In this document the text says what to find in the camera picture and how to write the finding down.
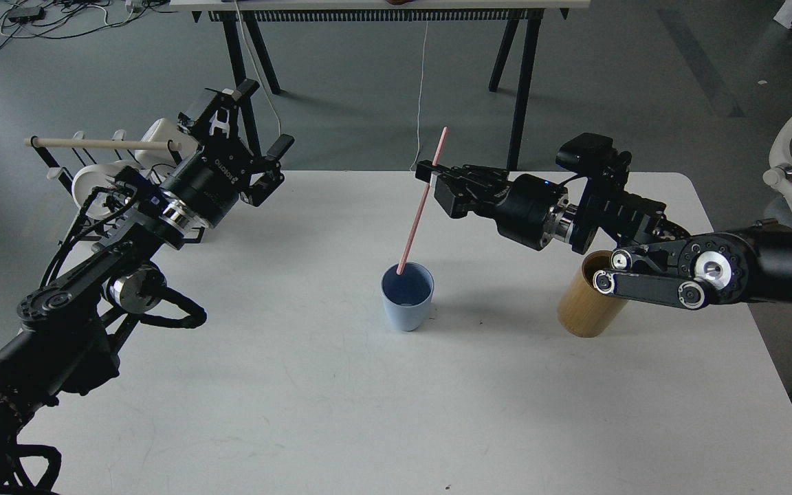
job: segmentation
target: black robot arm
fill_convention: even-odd
[[[281,135],[265,156],[254,156],[239,138],[239,100],[256,88],[257,82],[247,81],[236,91],[208,90],[189,110],[194,118],[180,115],[180,131],[198,140],[198,151],[160,185],[124,168],[108,190],[115,225],[104,229],[104,222],[95,223],[68,236],[41,288],[19,304],[20,332],[0,350],[0,493],[49,493],[60,454],[44,445],[19,445],[18,433],[39,408],[57,405],[60,392],[84,395],[118,376],[118,352],[138,323],[195,328],[205,322],[204,310],[167,287],[151,258],[163,244],[181,248],[186,232],[198,223],[213,228],[239,197],[259,206],[283,182],[279,160],[292,137]],[[254,175],[260,175],[255,182]],[[85,202],[73,228],[83,223],[98,193]],[[70,248],[91,231],[101,236],[95,253],[58,276]],[[102,300],[110,308],[99,314]],[[186,316],[149,314],[161,300]],[[40,480],[26,476],[23,457],[48,460]]]
[[[551,239],[584,254],[597,229],[616,242],[610,269],[595,274],[601,294],[664,306],[761,300],[792,302],[792,229],[772,221],[733,232],[690,235],[667,219],[666,204],[625,191],[631,155],[613,139],[582,134],[563,145],[556,163],[587,182],[579,204],[566,182],[533,175],[509,181],[503,169],[417,164],[416,177],[436,176],[434,197],[450,217],[474,211],[501,235],[541,250]]]

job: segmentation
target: plastic cup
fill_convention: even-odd
[[[402,275],[398,265],[389,267],[381,278],[381,298],[390,326],[410,332],[421,326],[430,313],[433,300],[433,276],[417,263],[406,263]]]

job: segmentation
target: desk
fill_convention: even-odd
[[[635,173],[628,189],[710,229],[682,175]],[[286,172],[264,206],[161,250],[210,319],[136,329],[122,376],[38,412],[21,441],[63,452],[54,489],[792,494],[792,407],[743,304],[629,302],[575,338],[556,306],[581,256],[432,201],[411,256],[436,279],[430,319],[387,329],[378,284],[421,191],[406,172]]]
[[[506,157],[506,169],[516,170],[543,13],[546,9],[559,8],[562,16],[566,18],[569,9],[587,8],[590,2],[591,0],[415,0],[395,6],[384,0],[251,0],[238,2],[238,6],[258,53],[260,71],[266,76],[268,87],[274,94],[280,93],[280,84],[274,75],[258,21],[506,20],[503,41],[500,42],[500,50],[487,86],[488,91],[497,91],[518,22],[527,19],[512,132],[509,137],[509,153]],[[195,22],[200,19],[201,12],[208,12],[210,20],[222,21],[234,79],[239,83],[246,78],[234,2],[170,0],[169,8],[190,10],[195,14]],[[252,104],[249,101],[244,102],[243,113],[249,147],[257,151],[259,139],[252,119]]]

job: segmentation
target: drinking straw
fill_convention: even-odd
[[[442,128],[442,137],[439,138],[439,145],[436,147],[436,154],[433,155],[433,166],[438,165],[439,155],[442,154],[442,146],[446,143],[446,136],[448,135],[448,126]],[[402,252],[402,258],[399,260],[399,266],[396,267],[396,275],[402,275],[405,270],[405,262],[408,260],[408,251],[411,250],[411,243],[415,241],[415,233],[417,232],[417,224],[421,221],[421,213],[424,213],[424,204],[427,203],[427,194],[430,193],[430,182],[423,188],[421,195],[421,204],[417,206],[417,213],[415,213],[415,222],[411,225],[411,232],[408,233],[408,242],[405,243],[405,251]]]

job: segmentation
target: black table leg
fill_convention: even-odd
[[[518,170],[518,152],[521,151],[521,137],[525,132],[527,97],[531,93],[531,75],[534,74],[534,58],[537,56],[538,38],[540,38],[540,19],[528,19],[525,50],[521,54],[521,73],[518,76],[518,95],[515,100],[515,116],[512,118],[512,136],[509,138],[506,170]]]
[[[252,40],[252,46],[255,47],[255,53],[258,54],[258,61],[261,63],[261,71],[265,73],[267,87],[271,88],[271,93],[280,94],[280,83],[277,82],[277,75],[274,74],[274,66],[271,65],[271,57],[267,54],[265,41],[261,38],[259,23],[255,21],[253,16],[245,16],[243,21],[246,24],[246,29],[249,30],[249,38]]]
[[[497,52],[497,59],[494,62],[494,71],[491,72],[491,81],[487,83],[487,90],[491,93],[497,92],[500,85],[500,77],[503,75],[503,67],[506,66],[506,59],[509,58],[509,49],[512,48],[512,40],[515,39],[515,31],[518,29],[518,20],[506,21],[506,31],[503,32],[503,40],[500,42],[500,51]]]
[[[225,41],[228,43],[228,56],[232,62],[234,84],[239,85],[246,79],[246,68],[243,65],[243,51],[240,49],[240,38],[237,32],[238,19],[224,19],[222,28],[225,31]],[[243,113],[243,126],[246,129],[246,141],[249,151],[255,156],[261,156],[259,145],[259,130],[255,127],[255,115],[252,113],[251,98],[240,100],[240,109]]]

